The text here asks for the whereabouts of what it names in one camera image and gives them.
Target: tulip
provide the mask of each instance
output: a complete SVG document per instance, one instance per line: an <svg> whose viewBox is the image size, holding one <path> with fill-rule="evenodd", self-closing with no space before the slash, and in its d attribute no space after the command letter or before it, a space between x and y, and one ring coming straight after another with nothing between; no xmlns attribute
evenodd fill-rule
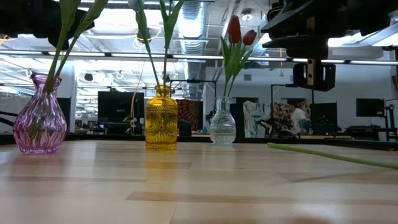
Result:
<svg viewBox="0 0 398 224"><path fill-rule="evenodd" d="M243 44L244 45L252 45L254 39L256 39L257 32L254 30L249 30L243 37Z"/></svg>
<svg viewBox="0 0 398 224"><path fill-rule="evenodd" d="M231 40L231 43L237 44L241 40L241 25L239 23L238 16L231 16L231 20L228 24L228 40Z"/></svg>

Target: desk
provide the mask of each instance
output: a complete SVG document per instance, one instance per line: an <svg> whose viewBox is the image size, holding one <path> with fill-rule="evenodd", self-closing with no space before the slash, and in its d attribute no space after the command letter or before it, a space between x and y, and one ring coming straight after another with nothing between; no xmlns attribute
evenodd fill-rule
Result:
<svg viewBox="0 0 398 224"><path fill-rule="evenodd" d="M302 146L397 162L396 152ZM335 224L398 220L398 171L269 149L67 141L52 155L0 146L6 224Z"/></svg>

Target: vase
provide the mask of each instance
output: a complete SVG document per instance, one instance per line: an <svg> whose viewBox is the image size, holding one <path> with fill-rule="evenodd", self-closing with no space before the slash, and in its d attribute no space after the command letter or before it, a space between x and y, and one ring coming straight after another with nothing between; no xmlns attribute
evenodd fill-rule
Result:
<svg viewBox="0 0 398 224"><path fill-rule="evenodd" d="M57 151L67 135L67 122L57 101L62 81L57 78L51 92L43 91L46 75L33 74L35 94L19 113L13 127L14 139L24 154Z"/></svg>
<svg viewBox="0 0 398 224"><path fill-rule="evenodd" d="M147 103L145 122L146 149L177 149L178 106L170 98L170 87L157 85L156 96Z"/></svg>
<svg viewBox="0 0 398 224"><path fill-rule="evenodd" d="M235 120L229 112L229 98L217 97L216 114L210 124L210 139L220 146L232 146L235 136Z"/></svg>

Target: light wood tabletop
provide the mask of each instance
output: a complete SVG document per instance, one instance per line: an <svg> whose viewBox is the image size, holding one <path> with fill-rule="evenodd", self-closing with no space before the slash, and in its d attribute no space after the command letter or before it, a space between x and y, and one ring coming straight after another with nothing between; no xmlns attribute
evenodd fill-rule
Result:
<svg viewBox="0 0 398 224"><path fill-rule="evenodd" d="M302 146L398 162L397 152ZM270 149L68 141L51 155L0 146L1 224L398 223L398 171Z"/></svg>

